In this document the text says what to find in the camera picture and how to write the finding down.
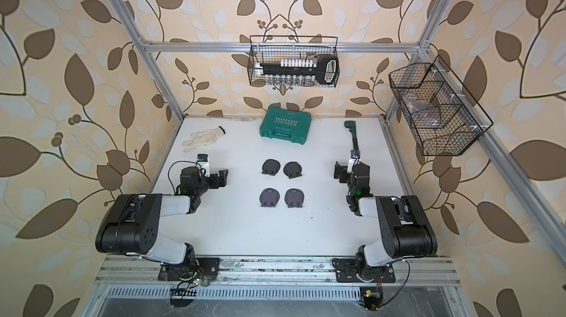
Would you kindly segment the black phone stand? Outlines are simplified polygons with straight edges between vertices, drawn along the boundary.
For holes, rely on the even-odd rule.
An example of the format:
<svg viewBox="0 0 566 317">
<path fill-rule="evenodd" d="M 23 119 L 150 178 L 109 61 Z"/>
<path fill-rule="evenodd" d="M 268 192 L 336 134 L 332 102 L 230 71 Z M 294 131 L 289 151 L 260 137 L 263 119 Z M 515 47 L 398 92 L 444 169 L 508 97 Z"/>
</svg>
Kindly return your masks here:
<svg viewBox="0 0 566 317">
<path fill-rule="evenodd" d="M 288 162 L 283 172 L 289 179 L 299 178 L 302 176 L 302 166 L 298 162 Z"/>
<path fill-rule="evenodd" d="M 280 162 L 275 159 L 267 159 L 262 165 L 262 174 L 275 176 L 280 168 Z"/>
</svg>

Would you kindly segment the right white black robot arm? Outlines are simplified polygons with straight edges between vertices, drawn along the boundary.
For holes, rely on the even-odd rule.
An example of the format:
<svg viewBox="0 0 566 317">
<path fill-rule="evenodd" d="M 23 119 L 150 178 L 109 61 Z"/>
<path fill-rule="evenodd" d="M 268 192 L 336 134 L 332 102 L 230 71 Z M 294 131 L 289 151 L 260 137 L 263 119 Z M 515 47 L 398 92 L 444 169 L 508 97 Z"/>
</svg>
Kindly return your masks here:
<svg viewBox="0 0 566 317">
<path fill-rule="evenodd" d="M 374 196 L 369 186 L 370 166 L 354 162 L 335 164 L 334 178 L 346 184 L 346 202 L 355 215 L 374 218 L 379 224 L 377 241 L 362 245 L 352 259 L 332 260 L 338 282 L 394 282 L 395 262 L 431 257 L 438 241 L 416 196 Z"/>
</svg>

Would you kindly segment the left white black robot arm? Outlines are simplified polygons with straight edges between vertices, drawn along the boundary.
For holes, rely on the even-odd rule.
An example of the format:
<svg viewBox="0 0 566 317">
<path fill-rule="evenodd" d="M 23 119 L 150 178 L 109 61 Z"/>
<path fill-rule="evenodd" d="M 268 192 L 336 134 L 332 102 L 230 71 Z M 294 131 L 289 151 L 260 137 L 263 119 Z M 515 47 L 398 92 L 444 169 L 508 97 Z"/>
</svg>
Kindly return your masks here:
<svg viewBox="0 0 566 317">
<path fill-rule="evenodd" d="M 180 184 L 172 195 L 120 195 L 100 224 L 96 249 L 159 262 L 160 281 L 207 285 L 216 280 L 221 260 L 198 259 L 192 245 L 160 233 L 160 220 L 196 213 L 203 194 L 225 187 L 227 178 L 227 170 L 210 174 L 206 168 L 193 165 L 181 171 Z"/>
</svg>

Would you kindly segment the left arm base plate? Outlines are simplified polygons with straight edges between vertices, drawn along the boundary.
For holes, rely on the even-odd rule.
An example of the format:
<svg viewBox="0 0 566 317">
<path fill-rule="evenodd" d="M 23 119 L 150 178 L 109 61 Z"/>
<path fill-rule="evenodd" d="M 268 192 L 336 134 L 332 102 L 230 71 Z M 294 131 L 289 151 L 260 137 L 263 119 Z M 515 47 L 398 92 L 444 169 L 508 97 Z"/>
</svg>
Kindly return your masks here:
<svg viewBox="0 0 566 317">
<path fill-rule="evenodd" d="M 186 262 L 180 265 L 162 264 L 158 280 L 165 282 L 187 281 L 193 278 L 206 281 L 216 280 L 221 259 L 218 257 L 197 257 L 193 262 Z"/>
</svg>

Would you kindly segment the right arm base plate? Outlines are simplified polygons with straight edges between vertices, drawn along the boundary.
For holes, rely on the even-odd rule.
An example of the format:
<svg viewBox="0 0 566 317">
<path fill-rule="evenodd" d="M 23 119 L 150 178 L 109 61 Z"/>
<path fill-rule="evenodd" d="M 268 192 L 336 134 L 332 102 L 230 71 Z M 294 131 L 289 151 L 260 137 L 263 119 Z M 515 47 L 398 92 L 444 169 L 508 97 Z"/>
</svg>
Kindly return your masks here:
<svg viewBox="0 0 566 317">
<path fill-rule="evenodd" d="M 359 263 L 354 258 L 334 258 L 331 260 L 339 283 L 395 283 L 392 267 L 370 267 Z"/>
</svg>

